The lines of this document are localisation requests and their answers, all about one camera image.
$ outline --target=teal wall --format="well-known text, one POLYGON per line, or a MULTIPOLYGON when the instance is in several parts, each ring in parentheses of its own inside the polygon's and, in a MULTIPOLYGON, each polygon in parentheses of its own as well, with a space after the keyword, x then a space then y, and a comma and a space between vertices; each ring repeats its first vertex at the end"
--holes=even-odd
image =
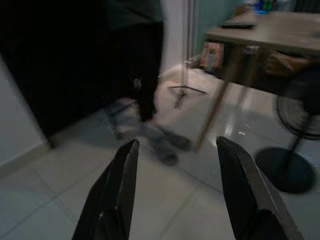
POLYGON ((201 53, 204 46, 204 32, 221 25, 233 15, 236 6, 242 2, 243 0, 199 0, 196 54, 201 53))

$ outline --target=fan base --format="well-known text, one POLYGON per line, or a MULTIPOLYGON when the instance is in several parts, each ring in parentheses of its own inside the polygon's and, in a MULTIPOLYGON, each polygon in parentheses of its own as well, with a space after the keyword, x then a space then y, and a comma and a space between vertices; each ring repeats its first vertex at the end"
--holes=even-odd
POLYGON ((267 148, 255 157, 257 166, 280 191, 287 193, 307 192, 315 182, 312 166, 294 153, 286 169, 282 166, 289 151, 282 148, 267 148))

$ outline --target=grey sock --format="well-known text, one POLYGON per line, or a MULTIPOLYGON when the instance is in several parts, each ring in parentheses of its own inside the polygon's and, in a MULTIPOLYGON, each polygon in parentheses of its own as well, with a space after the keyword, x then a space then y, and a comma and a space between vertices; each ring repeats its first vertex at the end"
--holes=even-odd
POLYGON ((190 139, 186 138, 185 136, 181 136, 175 133, 173 130, 169 130, 167 127, 164 127, 155 122, 153 122, 152 124, 155 128, 162 132, 164 137, 176 148, 184 151, 190 151, 192 149, 192 142, 190 139))
POLYGON ((148 139, 154 154, 167 165, 178 162, 175 149, 164 138, 163 134, 149 123, 140 124, 140 135, 148 139))

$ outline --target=dark green shirt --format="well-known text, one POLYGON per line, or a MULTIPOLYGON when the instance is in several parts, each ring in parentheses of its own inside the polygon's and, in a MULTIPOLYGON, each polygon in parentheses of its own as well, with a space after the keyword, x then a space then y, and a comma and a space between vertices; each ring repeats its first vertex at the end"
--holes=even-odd
POLYGON ((163 21, 161 0, 106 0, 108 27, 117 30, 163 21))

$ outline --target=wooden table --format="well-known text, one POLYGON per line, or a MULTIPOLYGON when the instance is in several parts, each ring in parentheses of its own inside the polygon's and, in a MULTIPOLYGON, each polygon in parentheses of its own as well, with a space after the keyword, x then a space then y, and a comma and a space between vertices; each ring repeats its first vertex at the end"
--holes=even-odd
POLYGON ((258 69, 258 62, 263 55, 263 49, 288 51, 297 54, 309 54, 320 56, 320 14, 272 12, 259 15, 249 11, 243 15, 234 17, 229 22, 255 22, 253 29, 224 29, 214 27, 206 32, 208 41, 231 43, 236 46, 232 53, 226 75, 216 98, 209 111, 205 125, 195 144, 195 150, 199 150, 208 130, 214 127, 219 108, 223 103, 224 95, 229 83, 238 76, 243 60, 243 49, 246 46, 258 46, 257 54, 250 59, 250 69, 246 82, 238 99, 238 105, 243 101, 258 69))

